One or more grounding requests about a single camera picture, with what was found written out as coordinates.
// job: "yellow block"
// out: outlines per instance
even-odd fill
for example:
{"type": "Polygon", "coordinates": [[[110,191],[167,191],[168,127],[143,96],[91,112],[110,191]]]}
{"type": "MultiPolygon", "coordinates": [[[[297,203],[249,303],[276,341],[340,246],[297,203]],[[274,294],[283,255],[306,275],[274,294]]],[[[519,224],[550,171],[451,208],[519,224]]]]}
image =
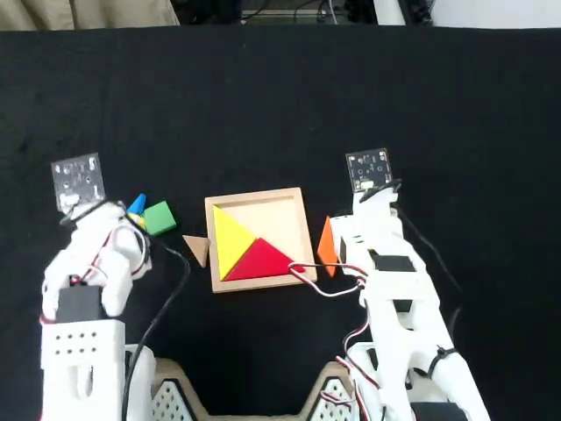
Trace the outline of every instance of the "yellow block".
{"type": "Polygon", "coordinates": [[[142,228],[143,230],[146,229],[146,221],[144,220],[144,218],[134,213],[129,213],[129,217],[131,217],[131,219],[136,222],[140,228],[142,228]]]}
{"type": "Polygon", "coordinates": [[[213,212],[217,235],[218,272],[222,281],[256,237],[222,209],[214,206],[213,212]]]}

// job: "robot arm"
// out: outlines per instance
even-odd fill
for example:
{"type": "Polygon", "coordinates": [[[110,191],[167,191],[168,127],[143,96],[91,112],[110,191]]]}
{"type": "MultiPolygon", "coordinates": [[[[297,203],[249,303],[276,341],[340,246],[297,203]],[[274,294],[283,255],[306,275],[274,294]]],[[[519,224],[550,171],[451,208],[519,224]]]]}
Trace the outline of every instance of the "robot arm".
{"type": "MultiPolygon", "coordinates": [[[[401,220],[390,206],[397,201],[397,192],[386,188],[366,200],[363,196],[363,192],[354,195],[352,215],[330,222],[340,261],[367,273],[360,302],[368,312],[373,343],[349,350],[352,360],[362,361],[380,385],[373,388],[361,373],[351,370],[363,392],[366,411],[373,419],[422,420],[415,405],[427,410],[427,405],[418,404],[450,402],[461,411],[447,419],[487,421],[469,367],[446,330],[426,266],[403,238],[401,220]],[[403,304],[406,309],[398,309],[403,304]],[[377,367],[366,357],[369,349],[375,352],[377,367]],[[428,375],[407,390],[406,379],[414,368],[428,375]]],[[[343,270],[364,276],[351,268],[343,270]]]]}
{"type": "MultiPolygon", "coordinates": [[[[124,324],[114,317],[123,312],[132,281],[152,267],[149,239],[116,204],[75,213],[85,216],[46,268],[42,285],[42,421],[121,421],[125,354],[136,346],[125,345],[124,324]]],[[[128,420],[151,420],[154,372],[152,351],[143,347],[128,420]]]]}
{"type": "Polygon", "coordinates": [[[45,270],[45,320],[56,320],[61,291],[76,284],[100,287],[104,312],[112,318],[119,316],[132,281],[152,267],[148,247],[148,238],[124,218],[124,209],[116,204],[104,203],[81,218],[70,244],[45,270]]]}

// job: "cable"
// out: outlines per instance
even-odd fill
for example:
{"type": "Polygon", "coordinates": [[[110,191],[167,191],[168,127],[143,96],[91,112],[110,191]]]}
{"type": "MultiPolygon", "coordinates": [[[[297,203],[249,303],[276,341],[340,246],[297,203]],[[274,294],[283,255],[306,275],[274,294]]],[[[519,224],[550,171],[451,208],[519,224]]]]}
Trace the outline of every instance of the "cable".
{"type": "Polygon", "coordinates": [[[78,215],[76,218],[71,218],[72,214],[74,214],[74,209],[78,206],[78,204],[80,204],[80,202],[75,203],[72,208],[68,211],[68,213],[60,220],[59,224],[61,224],[62,226],[66,226],[66,225],[70,225],[70,224],[75,224],[76,222],[78,222],[80,219],[85,218],[86,216],[88,216],[91,212],[93,211],[97,211],[99,208],[101,208],[103,205],[105,205],[107,202],[109,202],[109,200],[107,199],[103,199],[100,202],[97,202],[96,204],[94,204],[91,208],[85,210],[84,212],[82,212],[80,215],[78,215]]]}
{"type": "Polygon", "coordinates": [[[448,328],[448,333],[450,334],[450,338],[452,342],[454,342],[454,330],[456,329],[456,322],[458,321],[458,316],[462,312],[462,306],[458,306],[457,309],[454,310],[452,315],[450,316],[450,321],[446,326],[448,328]]]}
{"type": "Polygon", "coordinates": [[[308,4],[312,4],[314,2],[316,2],[317,0],[308,0],[307,2],[304,2],[302,4],[300,4],[299,6],[296,6],[295,8],[295,14],[293,16],[293,20],[294,23],[296,23],[296,15],[298,14],[298,10],[300,10],[302,7],[306,7],[308,4]]]}
{"type": "Polygon", "coordinates": [[[335,25],[339,25],[339,23],[337,22],[337,17],[335,16],[335,11],[333,10],[333,0],[329,0],[328,4],[330,6],[331,16],[333,17],[333,23],[335,25]]]}
{"type": "Polygon", "coordinates": [[[362,374],[362,376],[369,382],[371,383],[376,389],[380,388],[380,385],[378,384],[378,382],[376,382],[370,375],[368,375],[366,373],[366,371],[359,365],[357,364],[349,355],[348,353],[348,349],[349,349],[349,340],[351,338],[354,338],[358,335],[360,335],[361,333],[363,333],[367,328],[368,325],[370,324],[370,313],[368,311],[368,304],[365,301],[365,308],[366,308],[366,320],[365,322],[358,327],[357,329],[355,329],[354,331],[347,333],[347,335],[345,335],[345,337],[343,338],[343,349],[344,349],[344,356],[345,358],[352,364],[353,367],[355,367],[359,373],[362,374]]]}
{"type": "Polygon", "coordinates": [[[142,338],[138,342],[137,348],[134,350],[134,353],[132,354],[131,360],[129,362],[129,371],[128,371],[127,376],[124,380],[123,406],[121,407],[121,419],[122,419],[122,421],[126,421],[127,412],[129,410],[129,395],[131,393],[132,374],[134,373],[134,368],[137,365],[138,358],[140,357],[140,353],[142,352],[142,349],[146,345],[146,342],[148,341],[148,338],[150,337],[150,334],[153,332],[153,330],[156,328],[156,326],[158,325],[160,320],[167,313],[167,310],[169,310],[169,307],[173,303],[174,299],[183,290],[183,287],[187,283],[187,280],[188,280],[188,278],[191,274],[191,266],[189,265],[188,260],[185,258],[185,256],[183,256],[183,254],[179,253],[178,251],[174,250],[173,248],[168,247],[165,243],[163,243],[159,239],[156,239],[155,237],[152,237],[145,230],[143,230],[140,226],[138,226],[137,223],[134,222],[134,220],[132,220],[132,218],[130,218],[126,213],[124,214],[123,218],[126,218],[135,228],[137,228],[139,231],[143,232],[156,246],[159,246],[159,247],[163,248],[168,253],[170,253],[173,256],[180,259],[181,262],[183,263],[183,274],[181,275],[181,279],[180,279],[179,283],[177,284],[177,286],[175,287],[175,289],[171,293],[171,295],[164,302],[164,304],[161,306],[160,310],[158,311],[156,316],[153,318],[152,322],[150,322],[150,324],[146,328],[146,330],[145,330],[144,334],[142,335],[142,338]]]}
{"type": "Polygon", "coordinates": [[[251,19],[254,16],[259,15],[264,9],[266,9],[267,7],[269,7],[269,4],[271,3],[272,0],[265,0],[263,2],[263,4],[261,5],[261,7],[259,7],[254,13],[251,13],[249,15],[246,16],[242,16],[241,20],[247,20],[247,19],[251,19]]]}
{"type": "Polygon", "coordinates": [[[296,272],[296,269],[295,269],[295,268],[324,268],[324,267],[328,267],[328,266],[335,266],[335,267],[340,267],[340,268],[347,268],[347,269],[356,270],[357,272],[359,272],[363,276],[366,276],[366,272],[364,270],[362,270],[361,268],[357,268],[356,266],[353,266],[353,265],[346,265],[344,263],[315,264],[315,263],[297,263],[297,262],[293,261],[292,263],[290,263],[288,265],[288,271],[293,276],[298,278],[300,281],[308,284],[310,287],[315,289],[316,292],[320,296],[325,296],[327,298],[335,298],[336,296],[344,296],[346,294],[351,294],[352,292],[354,292],[358,289],[364,288],[365,278],[363,278],[362,276],[357,276],[357,283],[354,287],[349,288],[349,289],[345,289],[343,291],[334,292],[334,293],[325,292],[325,291],[321,290],[315,283],[313,283],[306,276],[296,272]]]}
{"type": "MultiPolygon", "coordinates": [[[[444,259],[440,255],[438,249],[419,231],[419,229],[415,226],[415,224],[413,224],[413,221],[409,219],[409,217],[405,214],[405,212],[403,212],[403,209],[397,203],[394,203],[394,207],[397,209],[401,219],[403,219],[403,221],[409,226],[411,231],[413,231],[413,233],[419,238],[419,240],[422,241],[422,243],[425,244],[425,246],[427,246],[428,248],[430,248],[430,250],[432,250],[432,253],[437,258],[440,267],[442,268],[444,274],[446,275],[450,283],[454,286],[454,288],[458,291],[458,293],[462,294],[464,292],[462,287],[460,287],[458,281],[451,273],[451,271],[448,269],[446,263],[444,263],[444,259]]],[[[458,316],[461,311],[462,311],[462,306],[459,305],[457,309],[455,309],[454,312],[452,313],[450,317],[450,321],[448,322],[448,326],[447,326],[448,333],[450,334],[450,338],[452,339],[452,342],[454,341],[454,329],[456,328],[456,322],[458,320],[458,316]]]]}
{"type": "Polygon", "coordinates": [[[440,255],[438,249],[417,229],[415,224],[413,224],[411,219],[408,218],[408,216],[403,212],[403,210],[397,203],[394,203],[394,207],[397,209],[401,216],[401,219],[403,219],[403,221],[409,226],[411,231],[413,231],[413,233],[419,238],[419,240],[422,241],[422,243],[424,243],[425,246],[432,250],[432,253],[435,255],[438,263],[440,264],[440,267],[444,271],[444,274],[446,275],[450,283],[454,286],[454,288],[456,288],[456,290],[461,294],[463,292],[462,287],[460,287],[454,275],[450,272],[450,270],[448,270],[448,267],[446,266],[446,263],[444,263],[444,259],[440,255]]]}
{"type": "Polygon", "coordinates": [[[319,392],[319,396],[322,397],[324,401],[331,402],[335,406],[344,405],[347,408],[351,408],[351,403],[353,403],[356,399],[339,399],[336,396],[333,396],[331,393],[328,393],[324,390],[319,392]]]}

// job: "wooden triangle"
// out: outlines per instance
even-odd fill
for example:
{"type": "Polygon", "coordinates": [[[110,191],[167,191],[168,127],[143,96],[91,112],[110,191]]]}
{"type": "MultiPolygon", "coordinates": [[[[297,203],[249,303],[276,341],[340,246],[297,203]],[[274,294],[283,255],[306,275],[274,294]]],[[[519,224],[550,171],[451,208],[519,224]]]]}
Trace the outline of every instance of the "wooden triangle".
{"type": "Polygon", "coordinates": [[[207,266],[207,255],[209,254],[209,239],[206,237],[194,237],[192,235],[184,235],[183,239],[187,243],[191,253],[199,262],[201,268],[207,266]]]}

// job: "green cube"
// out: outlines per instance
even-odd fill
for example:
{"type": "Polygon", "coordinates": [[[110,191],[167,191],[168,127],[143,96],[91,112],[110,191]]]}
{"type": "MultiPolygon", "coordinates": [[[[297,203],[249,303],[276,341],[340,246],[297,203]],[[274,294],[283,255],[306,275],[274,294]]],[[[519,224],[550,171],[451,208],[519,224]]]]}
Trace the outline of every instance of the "green cube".
{"type": "Polygon", "coordinates": [[[144,219],[146,230],[150,235],[162,234],[177,226],[174,215],[172,215],[172,211],[169,210],[165,200],[145,209],[144,219]]]}

